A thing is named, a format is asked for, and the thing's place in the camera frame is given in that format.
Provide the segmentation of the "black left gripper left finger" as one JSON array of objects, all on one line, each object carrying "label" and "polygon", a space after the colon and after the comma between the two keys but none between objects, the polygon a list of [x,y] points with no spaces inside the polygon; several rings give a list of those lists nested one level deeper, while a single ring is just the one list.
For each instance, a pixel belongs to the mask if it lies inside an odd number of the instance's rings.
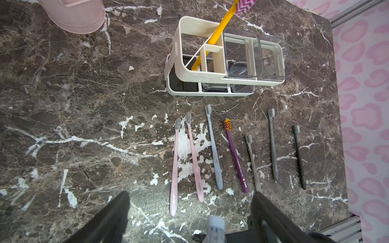
[{"label": "black left gripper left finger", "polygon": [[120,192],[66,243],[121,243],[128,225],[130,197]]}]

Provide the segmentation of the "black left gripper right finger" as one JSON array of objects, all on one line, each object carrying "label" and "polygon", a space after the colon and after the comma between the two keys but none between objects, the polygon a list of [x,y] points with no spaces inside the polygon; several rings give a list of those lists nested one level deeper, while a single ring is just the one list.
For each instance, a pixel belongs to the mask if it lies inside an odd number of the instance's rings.
[{"label": "black left gripper right finger", "polygon": [[297,225],[284,215],[261,192],[254,192],[251,203],[253,230],[259,243],[268,243],[268,237],[263,229],[266,223],[274,235],[283,243],[314,243],[315,240],[304,233]]}]

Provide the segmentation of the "light blue toothbrush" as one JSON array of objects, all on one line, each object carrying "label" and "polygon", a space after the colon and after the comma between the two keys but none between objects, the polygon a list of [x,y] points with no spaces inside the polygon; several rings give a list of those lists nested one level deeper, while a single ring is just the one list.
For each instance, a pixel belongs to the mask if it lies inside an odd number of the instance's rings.
[{"label": "light blue toothbrush", "polygon": [[208,218],[208,230],[202,243],[225,243],[225,220],[219,216]]}]

